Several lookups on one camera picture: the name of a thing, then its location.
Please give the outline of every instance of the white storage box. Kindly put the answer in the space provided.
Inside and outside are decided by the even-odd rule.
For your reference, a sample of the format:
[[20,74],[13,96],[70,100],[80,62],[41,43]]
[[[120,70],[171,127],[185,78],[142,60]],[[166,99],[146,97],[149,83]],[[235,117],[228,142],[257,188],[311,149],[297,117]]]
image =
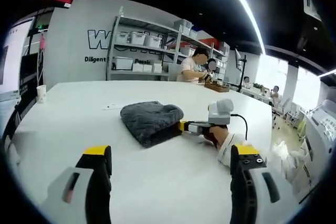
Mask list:
[[191,27],[193,26],[193,24],[186,19],[180,19],[180,20],[177,20],[177,21],[174,22],[174,28],[176,30],[178,30],[180,28],[180,25],[185,26],[188,29],[191,29]]
[[223,54],[224,54],[225,56],[229,56],[230,46],[229,46],[227,43],[225,43],[225,42],[221,42],[221,43],[219,44],[219,49],[220,49],[220,51],[223,52]]
[[193,31],[193,30],[190,30],[189,37],[191,37],[193,39],[197,39],[197,32]]
[[133,72],[143,72],[143,64],[139,64],[139,63],[134,63],[133,64]]
[[160,63],[154,63],[153,72],[154,73],[162,73],[162,65]]
[[159,48],[162,38],[146,35],[145,46]]
[[143,45],[145,41],[146,34],[137,33],[136,31],[131,32],[130,42],[131,44]]
[[191,47],[181,47],[180,52],[183,53],[184,55],[190,57],[194,55],[195,49]]
[[174,22],[174,28],[176,30],[179,30],[180,26],[182,26],[182,33],[185,35],[189,35],[190,29],[193,26],[193,24],[186,19],[180,19]]
[[143,71],[144,72],[152,72],[152,65],[143,65]]
[[133,59],[127,57],[115,57],[114,63],[115,69],[117,70],[131,70],[133,65]]
[[126,44],[129,33],[124,33],[122,31],[117,32],[117,37],[115,38],[115,43]]

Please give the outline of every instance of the black ceiling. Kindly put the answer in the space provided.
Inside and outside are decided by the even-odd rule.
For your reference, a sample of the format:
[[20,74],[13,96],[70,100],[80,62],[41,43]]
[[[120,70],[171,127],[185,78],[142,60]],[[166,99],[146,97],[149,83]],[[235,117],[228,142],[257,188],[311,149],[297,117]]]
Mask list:
[[[231,47],[260,53],[255,31],[238,0],[132,0],[150,5],[180,18],[190,20]],[[301,55],[326,70],[336,66],[336,54],[324,25],[303,11],[303,0],[247,0],[261,31],[265,45],[271,45]],[[304,49],[298,47],[306,41]],[[270,55],[300,64],[321,74],[322,71],[293,56],[266,50]]]

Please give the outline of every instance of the person's hand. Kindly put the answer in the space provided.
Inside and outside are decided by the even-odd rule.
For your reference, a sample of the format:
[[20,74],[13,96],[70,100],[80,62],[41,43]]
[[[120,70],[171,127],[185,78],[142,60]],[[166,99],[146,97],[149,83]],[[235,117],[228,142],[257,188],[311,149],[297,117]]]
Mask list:
[[204,73],[202,77],[200,77],[200,81],[204,81],[204,79],[206,78],[208,74],[207,73]]
[[209,129],[209,133],[205,134],[205,139],[214,143],[214,145],[220,149],[222,144],[224,143],[226,137],[228,136],[229,132],[227,128],[222,128],[220,126],[212,126]]
[[210,83],[212,81],[212,77],[210,74],[207,75],[208,77],[205,77],[205,83]]

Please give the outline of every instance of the yellow clamp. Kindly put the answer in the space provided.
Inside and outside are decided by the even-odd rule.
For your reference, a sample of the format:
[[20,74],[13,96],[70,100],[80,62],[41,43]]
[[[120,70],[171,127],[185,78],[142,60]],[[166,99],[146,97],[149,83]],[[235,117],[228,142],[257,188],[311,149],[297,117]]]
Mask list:
[[259,151],[255,149],[252,145],[235,144],[235,146],[238,149],[238,155],[259,154]]
[[184,124],[186,123],[186,121],[179,121],[178,123],[178,129],[180,131],[184,131]]
[[104,155],[105,149],[108,145],[94,146],[86,149],[83,154],[87,155]]

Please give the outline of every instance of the paper cup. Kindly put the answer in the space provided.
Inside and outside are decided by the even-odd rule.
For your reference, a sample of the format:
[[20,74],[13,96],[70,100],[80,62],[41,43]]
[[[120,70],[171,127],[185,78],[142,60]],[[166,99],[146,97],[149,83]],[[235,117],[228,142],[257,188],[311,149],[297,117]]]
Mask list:
[[37,102],[44,103],[47,99],[47,86],[41,85],[36,88],[37,90]]

